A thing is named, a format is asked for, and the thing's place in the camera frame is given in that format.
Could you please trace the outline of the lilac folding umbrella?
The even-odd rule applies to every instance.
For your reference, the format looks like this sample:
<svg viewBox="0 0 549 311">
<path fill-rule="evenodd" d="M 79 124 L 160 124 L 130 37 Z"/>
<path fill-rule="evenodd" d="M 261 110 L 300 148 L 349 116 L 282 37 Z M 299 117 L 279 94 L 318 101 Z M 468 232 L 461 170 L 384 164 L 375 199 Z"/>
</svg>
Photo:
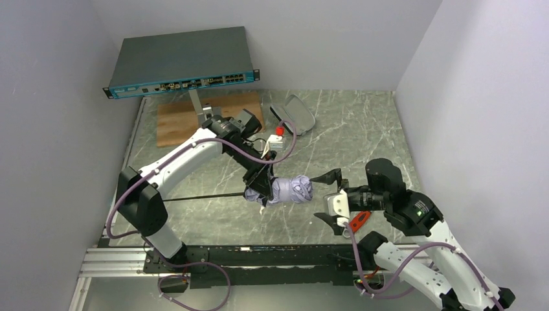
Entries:
<svg viewBox="0 0 549 311">
<path fill-rule="evenodd" d="M 278 203 L 306 203 L 313 199 L 313 182 L 303 175 L 294 178 L 273 178 L 271 190 L 272 198 L 264 198 L 250 188 L 244 192 L 233 192 L 225 194 L 210 194 L 194 197 L 164 199 L 165 202 L 181 202 L 188 200 L 205 200 L 214 198 L 242 197 L 248 202 L 259 203 L 262 207 Z"/>
</svg>

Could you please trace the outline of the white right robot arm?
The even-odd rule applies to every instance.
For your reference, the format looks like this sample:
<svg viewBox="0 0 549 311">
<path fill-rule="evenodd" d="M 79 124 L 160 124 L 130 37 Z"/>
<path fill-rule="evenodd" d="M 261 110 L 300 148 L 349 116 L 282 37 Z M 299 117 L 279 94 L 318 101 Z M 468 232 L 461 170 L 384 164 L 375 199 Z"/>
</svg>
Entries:
<svg viewBox="0 0 549 311">
<path fill-rule="evenodd" d="M 469 258 L 451 232 L 435 203 L 425 194 L 410 190 L 401 170 L 385 158 L 365 166 L 367 184 L 349 186 L 339 169 L 331 170 L 314 182 L 337 184 L 337 191 L 326 195 L 326 210 L 317 217 L 336 235 L 350 233 L 352 212 L 381 211 L 386 221 L 416 244 L 405 253 L 376 231 L 362 239 L 351 237 L 358 278 L 356 287 L 373 299 L 384 298 L 385 289 L 374 289 L 366 280 L 365 268 L 381 268 L 421 292 L 440 310 L 505 310 L 515 294 L 486 277 Z"/>
</svg>

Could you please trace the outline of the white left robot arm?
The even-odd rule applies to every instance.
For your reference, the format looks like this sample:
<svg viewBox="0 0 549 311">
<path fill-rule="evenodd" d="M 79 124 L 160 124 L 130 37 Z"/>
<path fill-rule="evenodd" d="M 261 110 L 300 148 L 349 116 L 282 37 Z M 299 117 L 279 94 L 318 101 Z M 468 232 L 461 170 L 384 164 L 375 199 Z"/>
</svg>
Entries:
<svg viewBox="0 0 549 311">
<path fill-rule="evenodd" d="M 271 160 L 276 155 L 262 156 L 248 141 L 261 127 L 246 109 L 235 118 L 213 115 L 160 160 L 139 170 L 125 168 L 118 178 L 115 210 L 170 264 L 185 264 L 187 247 L 168 224 L 163 198 L 200 166 L 227 154 L 246 170 L 246 188 L 266 203 L 273 197 Z"/>
</svg>

